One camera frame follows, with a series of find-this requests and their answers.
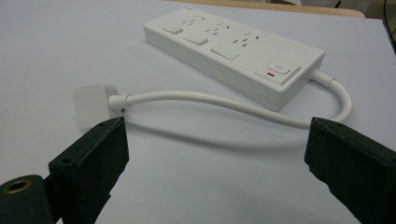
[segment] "white table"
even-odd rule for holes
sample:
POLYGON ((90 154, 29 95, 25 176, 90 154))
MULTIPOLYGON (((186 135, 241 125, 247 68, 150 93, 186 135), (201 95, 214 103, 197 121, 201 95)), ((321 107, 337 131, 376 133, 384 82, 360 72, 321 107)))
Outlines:
MULTIPOLYGON (((396 149, 396 60, 381 21, 157 1, 0 3, 0 182, 47 176, 81 137, 71 94, 204 91, 254 104, 149 45, 142 25, 190 6, 324 49, 321 69, 350 92, 347 125, 396 149)), ((329 118, 334 95, 309 83, 281 113, 329 118)), ((125 113, 131 160, 97 223, 359 223, 309 173, 308 131, 184 102, 125 113)))

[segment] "power cord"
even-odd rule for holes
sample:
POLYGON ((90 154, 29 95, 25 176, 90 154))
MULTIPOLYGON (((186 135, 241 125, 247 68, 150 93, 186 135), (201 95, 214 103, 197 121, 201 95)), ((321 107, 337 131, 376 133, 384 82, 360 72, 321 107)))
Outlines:
MULTIPOLYGON (((343 108, 332 120, 345 122, 352 111, 349 93, 333 77, 318 69, 312 73, 311 79, 329 88, 340 98, 343 108)), ((309 130, 311 125, 310 120, 293 118, 254 105, 195 91, 155 91, 137 95, 121 95, 114 86, 97 84, 76 89, 73 98, 78 124, 83 128, 91 128, 104 120, 120 117, 121 111, 126 107, 164 100, 216 105, 291 128, 309 130)))
POLYGON ((383 6, 383 14, 384 14, 384 22, 385 22, 385 27, 387 28, 388 34, 389 34, 389 40, 390 44, 393 47, 393 51, 396 54, 396 46, 395 46, 395 41, 393 40, 393 34, 394 31, 392 32, 389 28, 389 23, 388 23, 388 16, 387 16, 387 0, 384 0, 384 6, 383 6))
POLYGON ((338 1, 338 2, 337 2, 337 5, 335 5, 335 7, 334 7, 334 8, 339 8, 339 7, 340 7, 340 5, 341 5, 341 3, 342 3, 342 1, 338 1))

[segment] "outlet switch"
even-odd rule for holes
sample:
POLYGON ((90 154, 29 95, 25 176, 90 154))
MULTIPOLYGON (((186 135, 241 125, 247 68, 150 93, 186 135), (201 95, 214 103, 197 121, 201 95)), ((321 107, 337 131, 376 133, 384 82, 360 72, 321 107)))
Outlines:
POLYGON ((286 75, 290 71, 290 67, 280 61, 271 61, 270 64, 268 64, 268 67, 282 75, 286 75))
POLYGON ((167 25, 163 27, 163 30, 171 33, 172 35, 178 35, 181 32, 183 32, 183 29, 180 27, 176 27, 176 26, 171 26, 171 25, 167 25))
POLYGON ((211 51, 229 60, 232 60, 239 55, 236 50, 222 44, 216 45, 211 51))
POLYGON ((184 37, 184 39, 186 39, 186 40, 190 41, 191 43, 196 44, 198 46, 202 46, 208 42, 207 38, 201 37, 198 35, 187 35, 186 37, 184 37))

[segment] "power plug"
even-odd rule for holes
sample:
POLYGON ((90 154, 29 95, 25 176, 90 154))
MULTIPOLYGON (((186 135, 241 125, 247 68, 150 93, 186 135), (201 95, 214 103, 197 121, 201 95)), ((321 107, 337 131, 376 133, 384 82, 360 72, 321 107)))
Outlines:
POLYGON ((147 41, 271 110, 320 66, 324 51, 190 7, 144 25, 147 41))
POLYGON ((109 103, 112 96, 118 95, 113 85, 94 84, 75 89, 73 101, 78 125, 91 128, 105 120, 122 117, 122 108, 109 103))

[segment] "power strip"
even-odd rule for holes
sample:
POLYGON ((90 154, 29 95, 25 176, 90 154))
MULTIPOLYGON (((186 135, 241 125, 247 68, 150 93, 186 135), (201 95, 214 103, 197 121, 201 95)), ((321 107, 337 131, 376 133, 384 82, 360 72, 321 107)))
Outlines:
POLYGON ((144 25, 147 41, 277 111, 310 79, 324 51, 190 7, 144 25))

